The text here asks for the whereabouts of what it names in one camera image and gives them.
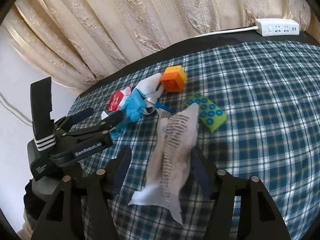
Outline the white printed bag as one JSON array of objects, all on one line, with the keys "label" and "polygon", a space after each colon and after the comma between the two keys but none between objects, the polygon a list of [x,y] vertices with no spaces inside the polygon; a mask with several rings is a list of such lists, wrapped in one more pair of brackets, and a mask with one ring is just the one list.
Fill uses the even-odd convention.
[{"label": "white printed bag", "polygon": [[147,166],[144,189],[133,193],[129,205],[164,207],[183,225],[180,190],[189,176],[198,122],[199,106],[195,102],[169,118],[159,118],[157,143]]}]

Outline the red balloon glue packet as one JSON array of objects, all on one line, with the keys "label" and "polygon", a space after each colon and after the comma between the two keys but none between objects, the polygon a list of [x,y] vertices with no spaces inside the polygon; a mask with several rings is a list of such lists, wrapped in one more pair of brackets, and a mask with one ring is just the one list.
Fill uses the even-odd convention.
[{"label": "red balloon glue packet", "polygon": [[127,98],[131,95],[131,86],[114,92],[107,101],[106,110],[102,112],[101,119],[106,119],[112,112],[121,110]]}]

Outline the crumpled teal wrapper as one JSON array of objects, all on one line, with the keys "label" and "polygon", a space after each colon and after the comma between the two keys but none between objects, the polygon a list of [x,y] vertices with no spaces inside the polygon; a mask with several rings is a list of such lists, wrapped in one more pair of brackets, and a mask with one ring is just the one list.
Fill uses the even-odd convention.
[{"label": "crumpled teal wrapper", "polygon": [[164,114],[165,117],[170,117],[175,113],[158,101],[151,102],[151,98],[146,98],[138,89],[131,93],[120,110],[124,113],[124,120],[111,131],[112,139],[119,137],[129,124],[137,123],[144,115],[157,111],[159,115]]}]

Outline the white eraser block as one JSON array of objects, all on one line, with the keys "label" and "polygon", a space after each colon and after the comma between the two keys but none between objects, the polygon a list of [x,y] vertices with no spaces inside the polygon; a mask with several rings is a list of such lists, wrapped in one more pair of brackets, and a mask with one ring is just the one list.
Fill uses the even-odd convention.
[{"label": "white eraser block", "polygon": [[145,98],[159,99],[164,92],[164,87],[160,82],[161,73],[153,74],[136,85],[135,89],[139,90]]}]

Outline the orange toy brick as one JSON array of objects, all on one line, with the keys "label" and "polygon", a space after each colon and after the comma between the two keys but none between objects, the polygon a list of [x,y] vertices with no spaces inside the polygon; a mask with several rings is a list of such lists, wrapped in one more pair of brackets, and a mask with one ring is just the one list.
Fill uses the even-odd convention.
[{"label": "orange toy brick", "polygon": [[181,92],[187,82],[187,75],[181,65],[167,67],[160,78],[166,92]]}]

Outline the cream patterned curtain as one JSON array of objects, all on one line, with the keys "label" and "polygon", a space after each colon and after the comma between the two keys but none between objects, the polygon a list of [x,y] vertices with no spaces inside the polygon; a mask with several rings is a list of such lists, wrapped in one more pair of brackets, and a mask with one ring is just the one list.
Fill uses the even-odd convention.
[{"label": "cream patterned curtain", "polygon": [[37,70],[83,91],[172,44],[258,18],[292,19],[319,38],[306,0],[16,0],[1,31]]}]

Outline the green blue-studded toy brick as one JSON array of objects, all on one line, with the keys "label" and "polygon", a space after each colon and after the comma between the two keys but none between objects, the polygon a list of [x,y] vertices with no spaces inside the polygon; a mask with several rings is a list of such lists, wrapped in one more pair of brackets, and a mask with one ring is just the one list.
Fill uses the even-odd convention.
[{"label": "green blue-studded toy brick", "polygon": [[188,107],[193,103],[198,104],[199,119],[210,133],[213,133],[226,122],[227,116],[225,112],[201,93],[193,94],[187,98],[184,104]]}]

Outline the blue plaid cloth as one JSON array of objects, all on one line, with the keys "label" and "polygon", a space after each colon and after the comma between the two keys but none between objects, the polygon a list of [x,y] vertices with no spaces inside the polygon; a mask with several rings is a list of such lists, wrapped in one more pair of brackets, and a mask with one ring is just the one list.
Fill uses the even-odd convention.
[{"label": "blue plaid cloth", "polygon": [[[258,176],[291,238],[302,239],[319,213],[319,46],[248,42],[149,65],[78,97],[71,114],[94,109],[78,128],[95,125],[115,91],[175,65],[187,74],[186,88],[163,94],[160,102],[179,112],[198,92],[220,107],[226,122],[212,133],[200,126],[199,147],[236,177]],[[183,225],[165,208],[129,204],[132,194],[144,187],[157,121],[158,115],[152,114],[130,124],[111,148],[82,162],[83,172],[103,168],[122,146],[130,146],[132,162],[124,185],[109,203],[120,239],[201,239],[213,204],[204,200],[193,175],[180,194]]]}]

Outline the white power strip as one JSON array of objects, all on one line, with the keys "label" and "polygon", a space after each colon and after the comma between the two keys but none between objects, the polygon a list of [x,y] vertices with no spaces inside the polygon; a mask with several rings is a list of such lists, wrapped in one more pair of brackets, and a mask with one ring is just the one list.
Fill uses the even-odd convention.
[{"label": "white power strip", "polygon": [[300,33],[299,24],[291,19],[261,18],[255,20],[257,32],[263,36],[297,36]]}]

